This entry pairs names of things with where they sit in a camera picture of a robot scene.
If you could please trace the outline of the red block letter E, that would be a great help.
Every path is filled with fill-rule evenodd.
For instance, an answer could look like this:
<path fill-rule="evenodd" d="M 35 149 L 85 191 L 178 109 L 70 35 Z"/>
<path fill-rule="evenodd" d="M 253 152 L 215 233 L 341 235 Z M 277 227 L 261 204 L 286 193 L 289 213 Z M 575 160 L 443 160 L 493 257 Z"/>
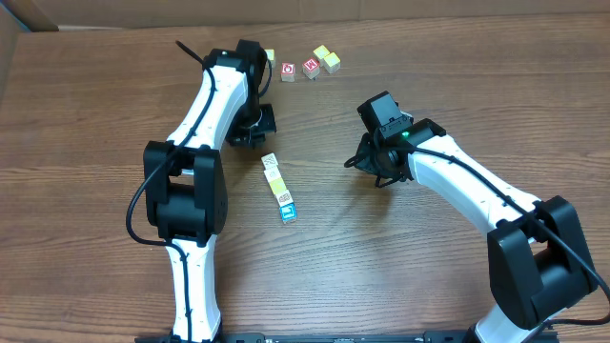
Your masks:
<path fill-rule="evenodd" d="M 314 58 L 309 58 L 302 63 L 302 71 L 310 80 L 316 79 L 320 74 L 320 64 Z"/>

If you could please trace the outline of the white block yellow sides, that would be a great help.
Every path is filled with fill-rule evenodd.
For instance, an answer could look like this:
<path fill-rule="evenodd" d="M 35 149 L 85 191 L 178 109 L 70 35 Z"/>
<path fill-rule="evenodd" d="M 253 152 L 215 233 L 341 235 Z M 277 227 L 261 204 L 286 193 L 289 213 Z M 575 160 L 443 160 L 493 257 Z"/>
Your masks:
<path fill-rule="evenodd" d="M 288 190 L 285 190 L 284 192 L 279 192 L 275 196 L 275 198 L 277 200 L 279 207 L 284 207 L 284 206 L 287 206 L 294 202 L 293 197 Z"/>

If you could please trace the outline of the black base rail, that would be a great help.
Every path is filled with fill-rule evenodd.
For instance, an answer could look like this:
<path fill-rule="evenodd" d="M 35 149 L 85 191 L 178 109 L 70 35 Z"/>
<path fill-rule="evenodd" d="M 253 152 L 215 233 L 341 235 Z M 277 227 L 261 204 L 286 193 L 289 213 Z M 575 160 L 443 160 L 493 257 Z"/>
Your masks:
<path fill-rule="evenodd" d="M 466 331 L 428 331 L 406 335 L 271 335 L 225 333 L 222 343 L 463 343 L 474 342 Z"/>

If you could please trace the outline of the white block blue letter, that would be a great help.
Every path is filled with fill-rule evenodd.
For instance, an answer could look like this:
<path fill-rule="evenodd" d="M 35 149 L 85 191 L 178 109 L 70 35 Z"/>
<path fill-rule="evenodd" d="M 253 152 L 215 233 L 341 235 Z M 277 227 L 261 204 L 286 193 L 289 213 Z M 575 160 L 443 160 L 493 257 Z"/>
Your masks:
<path fill-rule="evenodd" d="M 283 223 L 289 223 L 297 220 L 297 211 L 294 203 L 282 206 L 279 209 L 279 212 Z"/>

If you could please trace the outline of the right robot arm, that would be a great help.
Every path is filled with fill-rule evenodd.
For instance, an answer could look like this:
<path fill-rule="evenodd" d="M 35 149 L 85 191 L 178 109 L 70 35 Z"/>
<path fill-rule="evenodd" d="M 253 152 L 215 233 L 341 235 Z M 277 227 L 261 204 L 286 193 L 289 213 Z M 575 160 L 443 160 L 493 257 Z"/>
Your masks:
<path fill-rule="evenodd" d="M 384 188 L 415 181 L 438 193 L 484 236 L 495 307 L 454 342 L 554 342 L 557 325 L 600 326 L 601 319 L 559 318 L 595 290 L 597 273 L 576 209 L 542 201 L 485 169 L 430 119 L 415 121 L 384 91 L 357 109 L 366 133 L 345 167 Z"/>

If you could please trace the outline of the white picture block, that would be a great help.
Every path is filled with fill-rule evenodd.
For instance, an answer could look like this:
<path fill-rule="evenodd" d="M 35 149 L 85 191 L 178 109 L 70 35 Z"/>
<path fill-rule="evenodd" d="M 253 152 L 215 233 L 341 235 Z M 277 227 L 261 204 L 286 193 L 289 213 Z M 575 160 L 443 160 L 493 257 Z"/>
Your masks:
<path fill-rule="evenodd" d="M 273 152 L 261 157 L 261 162 L 265 170 L 270 170 L 278 167 L 278 161 Z"/>

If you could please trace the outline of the red block letter O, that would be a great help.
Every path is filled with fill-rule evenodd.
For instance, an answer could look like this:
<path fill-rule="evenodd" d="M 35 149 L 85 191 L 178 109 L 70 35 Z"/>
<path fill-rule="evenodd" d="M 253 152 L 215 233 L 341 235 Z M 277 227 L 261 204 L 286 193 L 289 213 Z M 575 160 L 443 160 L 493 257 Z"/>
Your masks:
<path fill-rule="evenodd" d="M 295 64 L 283 63 L 281 65 L 280 77 L 282 82 L 294 82 L 295 75 Z"/>

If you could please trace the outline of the cardboard box wall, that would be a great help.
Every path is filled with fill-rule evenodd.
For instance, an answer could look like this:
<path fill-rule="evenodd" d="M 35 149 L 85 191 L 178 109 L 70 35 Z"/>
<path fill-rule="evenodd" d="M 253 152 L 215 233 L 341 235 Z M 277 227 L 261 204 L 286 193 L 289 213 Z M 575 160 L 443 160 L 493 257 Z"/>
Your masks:
<path fill-rule="evenodd" d="M 608 12 L 609 0 L 12 0 L 30 30 Z"/>

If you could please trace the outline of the yellow block back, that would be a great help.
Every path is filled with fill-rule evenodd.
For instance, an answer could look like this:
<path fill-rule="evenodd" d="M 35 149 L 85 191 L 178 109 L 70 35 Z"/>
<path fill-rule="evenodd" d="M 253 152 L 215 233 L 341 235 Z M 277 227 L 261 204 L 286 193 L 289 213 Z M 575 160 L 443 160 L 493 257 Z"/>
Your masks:
<path fill-rule="evenodd" d="M 323 64 L 325 57 L 329 54 L 330 51 L 326 48 L 325 45 L 320 45 L 313 50 L 314 58 L 318 61 L 320 65 Z"/>

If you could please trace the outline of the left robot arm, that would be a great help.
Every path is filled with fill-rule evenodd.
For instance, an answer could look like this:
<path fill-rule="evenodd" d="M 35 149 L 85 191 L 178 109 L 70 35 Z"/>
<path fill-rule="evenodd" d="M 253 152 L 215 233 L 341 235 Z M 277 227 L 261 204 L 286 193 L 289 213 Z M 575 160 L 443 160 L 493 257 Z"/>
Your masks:
<path fill-rule="evenodd" d="M 191 108 L 164 141 L 143 153 L 144 181 L 134 194 L 146 203 L 156 245 L 171 259 L 175 320 L 165 342 L 218 342 L 214 248 L 228 214 L 221 163 L 223 144 L 256 148 L 276 130 L 273 108 L 260 99 L 271 82 L 271 63 L 259 43 L 197 56 L 202 83 Z"/>

